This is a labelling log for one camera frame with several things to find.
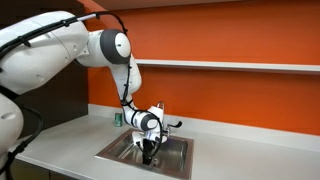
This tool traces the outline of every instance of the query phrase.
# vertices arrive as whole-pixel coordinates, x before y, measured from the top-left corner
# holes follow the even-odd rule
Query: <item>robotic arm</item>
[[[163,104],[148,110],[134,105],[132,94],[139,89],[141,76],[121,20],[116,16],[123,32],[88,32],[81,22],[109,14],[99,13],[74,17],[68,12],[50,12],[0,30],[0,180],[5,178],[2,167],[8,149],[23,127],[20,108],[12,100],[41,87],[74,59],[86,67],[111,69],[125,122],[145,132],[134,135],[136,142],[166,141],[161,134]]]

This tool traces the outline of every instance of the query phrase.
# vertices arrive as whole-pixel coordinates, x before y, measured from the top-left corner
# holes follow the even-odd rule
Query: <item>white countertop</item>
[[[114,127],[112,118],[83,116],[43,131],[17,159],[77,179],[174,179],[95,157],[129,128],[128,125]],[[194,139],[193,180],[316,180],[320,177],[318,152],[179,129],[173,135]]]

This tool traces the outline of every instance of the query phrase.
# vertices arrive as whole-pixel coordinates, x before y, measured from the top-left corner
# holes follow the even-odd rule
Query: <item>stainless steel sink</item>
[[[131,128],[124,132],[100,151],[96,157],[111,159],[179,179],[190,179],[193,156],[192,139],[170,136],[165,143],[161,144],[158,153],[153,158],[152,165],[149,166],[142,164],[142,152],[133,143],[131,135],[133,131],[137,130]]]

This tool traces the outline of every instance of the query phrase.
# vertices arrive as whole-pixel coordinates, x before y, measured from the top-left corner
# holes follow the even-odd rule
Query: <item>wall shelf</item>
[[[214,69],[230,71],[251,71],[292,74],[320,74],[320,65],[300,64],[268,64],[268,63],[238,63],[238,62],[208,62],[208,61],[177,61],[136,59],[137,64],[152,67],[173,67],[192,69]]]

